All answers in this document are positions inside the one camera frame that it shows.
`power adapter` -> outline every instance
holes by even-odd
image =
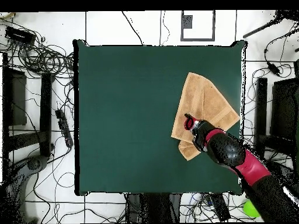
[[[264,54],[265,54],[265,59],[266,59],[266,52],[268,50],[267,49],[264,49]],[[271,64],[270,62],[267,61],[267,65],[268,65],[268,69],[275,75],[279,76],[280,74],[280,71],[278,69],[278,67],[276,67],[275,64]]]
[[[69,131],[67,119],[64,115],[64,112],[60,109],[60,110],[56,110],[55,114],[58,119],[59,129],[61,130],[64,136],[65,144],[68,148],[71,148],[74,145],[74,143],[72,141],[72,136]]]
[[[275,64],[271,64],[270,62],[267,62],[267,64],[268,64],[268,69],[273,73],[273,74],[275,74],[275,75],[279,75],[279,69],[278,69],[278,67],[276,67],[276,65]]]

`white tile floor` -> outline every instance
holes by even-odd
[[[186,11],[188,15],[193,16],[193,20],[199,18],[196,15],[200,13]],[[273,19],[274,10],[217,10],[215,21],[215,42],[182,42],[180,41],[180,16],[181,11],[162,11],[164,21],[161,24],[161,38],[160,38],[160,14],[158,11],[145,11],[145,12],[126,12],[129,21],[132,23],[136,32],[140,35],[142,42],[145,45],[158,46],[164,43],[165,46],[202,46],[202,45],[217,45],[217,46],[230,46],[235,40],[242,40],[242,36],[265,24],[270,19]],[[83,39],[88,42],[89,45],[101,45],[101,44],[115,44],[115,45],[136,45],[140,44],[140,40],[130,28],[126,19],[121,12],[38,12],[38,13],[17,13],[13,18],[13,22],[29,29],[35,30],[46,38],[46,45],[57,45],[62,47],[67,55],[73,51],[72,40]],[[284,20],[276,26],[267,28],[266,30],[254,34],[248,37],[248,48],[246,51],[246,89],[252,83],[252,73],[261,68],[266,67],[263,50],[266,44],[274,38],[287,33],[294,22]],[[286,61],[292,67],[291,61],[299,59],[299,52],[295,53],[294,50],[299,47],[298,41],[299,33],[292,35],[286,41],[282,61]],[[0,26],[0,43],[6,42],[4,37],[4,27]],[[283,48],[284,39],[275,41],[268,47],[267,59],[270,61],[280,61],[281,52]],[[64,52],[58,47],[52,47],[52,49],[59,52]],[[18,64],[18,58],[13,58],[14,64]],[[288,69],[285,69],[284,75],[288,74]],[[281,78],[269,73],[268,77],[268,100],[271,98],[271,87],[274,81],[279,81]],[[294,71],[292,70],[289,78],[294,77]],[[67,80],[61,80],[62,83],[67,83]],[[34,79],[27,80],[27,99],[35,99],[39,104],[40,96],[33,94],[39,93],[40,82]],[[64,87],[62,87],[57,81],[53,83],[53,89],[58,96],[65,100]],[[53,94],[53,108],[57,108],[58,104],[62,104],[62,101]],[[254,108],[254,103],[247,104],[245,112]],[[39,129],[39,107],[33,100],[29,100],[26,103],[26,111],[31,117],[33,124]],[[69,125],[73,127],[73,120],[71,112],[66,112]],[[251,111],[246,116],[245,126],[250,127],[250,121],[254,121],[254,111]],[[27,123],[24,127],[14,127],[14,135],[23,133],[16,130],[32,130],[30,123]],[[55,142],[60,137],[60,132],[57,124],[57,120],[53,117],[52,121],[52,142]],[[245,129],[244,134],[251,134],[249,128]],[[60,138],[56,143],[55,156],[64,154],[67,151],[64,140]],[[29,152],[36,149],[37,145],[31,147],[19,149],[11,152],[10,159],[15,162],[24,158]],[[101,223],[105,217],[118,218],[124,210],[124,197],[121,194],[106,194],[106,193],[91,193],[85,197],[77,197],[74,194],[74,150],[71,151],[60,163],[55,161],[54,164],[48,165],[41,173],[39,182],[37,183],[37,193],[45,200],[50,201],[51,209],[43,223],[57,223],[54,216],[54,201],[59,203],[59,216],[60,219],[65,214],[71,214],[74,212],[82,211],[76,215],[66,215],[62,218],[61,223]],[[63,188],[56,187],[56,182],[61,176],[60,184],[68,187]],[[26,208],[29,216],[37,216],[41,221],[43,216],[48,210],[48,205],[41,202],[32,192],[33,184],[36,181],[36,176],[32,176],[26,189]],[[182,205],[190,204],[191,194],[185,193],[182,197]],[[230,206],[234,204],[239,205],[245,201],[245,196],[230,196]],[[99,216],[96,216],[91,211],[84,211],[84,209],[91,209]],[[186,213],[187,208],[181,207],[181,211]],[[244,216],[242,208],[233,209],[231,211],[235,217]],[[180,220],[185,221],[185,217],[181,216]]]

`metal frame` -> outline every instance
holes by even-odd
[[[3,111],[3,180],[8,178],[9,168],[9,152],[24,148],[33,144],[40,145],[40,154],[45,157],[51,155],[51,106],[52,106],[52,83],[54,77],[50,73],[43,73],[41,75],[41,98],[40,98],[40,130],[29,134],[20,134],[16,136],[9,136],[8,119],[11,115],[12,96],[8,79],[9,68],[8,55],[3,54],[3,75],[2,75],[2,111]]]
[[[255,138],[253,141],[256,154],[264,158],[265,148],[269,147],[280,153],[291,156],[296,176],[299,178],[299,166],[296,162],[297,145],[294,140],[266,135],[267,115],[267,78],[259,78],[256,87]]]
[[[180,40],[181,41],[215,41],[215,20],[216,20],[216,11],[213,10],[213,26],[212,26],[212,38],[184,38],[184,29],[192,28],[192,15],[184,15],[182,10],[181,18],[181,31],[180,31]]]

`tan towel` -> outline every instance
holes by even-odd
[[[171,137],[181,140],[179,150],[187,160],[191,160],[200,152],[192,143],[193,135],[184,128],[185,113],[199,120],[207,120],[224,131],[239,121],[239,115],[211,81],[189,72],[171,133]]]

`black stand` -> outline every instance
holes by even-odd
[[[179,222],[181,194],[129,194],[126,205],[127,223]]]
[[[256,112],[255,112],[255,138],[254,138],[254,147],[256,154],[260,156],[262,159],[265,155],[266,147],[274,149],[278,153],[283,153],[291,157],[293,162],[294,170],[287,171],[286,167],[284,167],[280,163],[270,163],[266,164],[266,167],[269,171],[274,174],[279,181],[280,184],[286,186],[292,193],[295,194],[296,197],[299,196],[299,156],[298,156],[298,136],[297,133],[298,128],[298,103],[299,103],[299,89],[295,90],[295,86],[299,85],[299,79],[293,78],[284,81],[280,81],[278,83],[283,83],[284,85],[284,94],[288,95],[288,98],[292,98],[292,101],[295,108],[291,107],[291,104],[288,104],[287,115],[289,115],[290,119],[288,120],[286,116],[281,116],[281,109],[278,109],[278,104],[281,102],[282,104],[286,104],[283,100],[286,98],[281,98],[279,96],[279,91],[274,94],[273,91],[273,105],[272,105],[272,126],[270,128],[270,134],[266,135],[266,109],[267,109],[267,78],[259,78],[257,82],[256,88]]]
[[[277,11],[276,11],[276,17],[275,17],[274,20],[271,20],[271,21],[268,22],[267,24],[265,24],[265,25],[263,25],[263,26],[261,26],[261,27],[258,27],[257,29],[255,29],[255,30],[253,30],[253,31],[251,31],[251,32],[249,32],[249,33],[247,33],[247,34],[245,34],[245,35],[243,36],[243,38],[245,39],[245,38],[247,38],[247,37],[249,37],[249,36],[251,36],[251,35],[253,35],[253,34],[255,34],[255,33],[258,33],[259,31],[264,30],[264,29],[267,28],[267,27],[270,27],[270,26],[272,26],[272,25],[278,24],[278,23],[280,23],[283,19],[284,19],[284,17],[283,17],[283,16],[280,16],[280,15],[277,15]]]
[[[40,98],[40,130],[29,134],[9,136],[11,106],[15,104],[11,98],[12,77],[8,64],[8,56],[4,54],[3,60],[3,183],[0,186],[0,221],[6,223],[26,223],[25,219],[25,191],[31,175],[42,171],[47,166],[54,145],[51,144],[51,105],[52,82],[50,73],[41,75]],[[33,144],[40,145],[40,155],[24,159],[22,162],[9,165],[9,152]]]

